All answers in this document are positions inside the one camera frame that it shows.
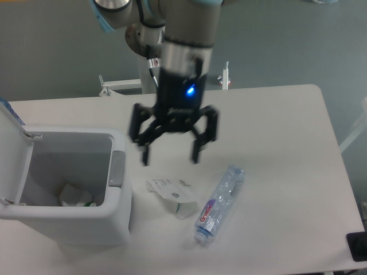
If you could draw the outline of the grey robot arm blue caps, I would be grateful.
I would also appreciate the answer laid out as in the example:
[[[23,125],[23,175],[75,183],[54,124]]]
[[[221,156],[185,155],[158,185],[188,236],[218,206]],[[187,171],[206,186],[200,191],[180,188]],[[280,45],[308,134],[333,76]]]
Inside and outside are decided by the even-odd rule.
[[[152,107],[136,103],[129,136],[149,160],[150,144],[164,133],[194,135],[192,161],[217,139],[218,110],[203,106],[222,1],[91,1],[106,32],[125,28],[130,49],[142,58],[144,93]]]

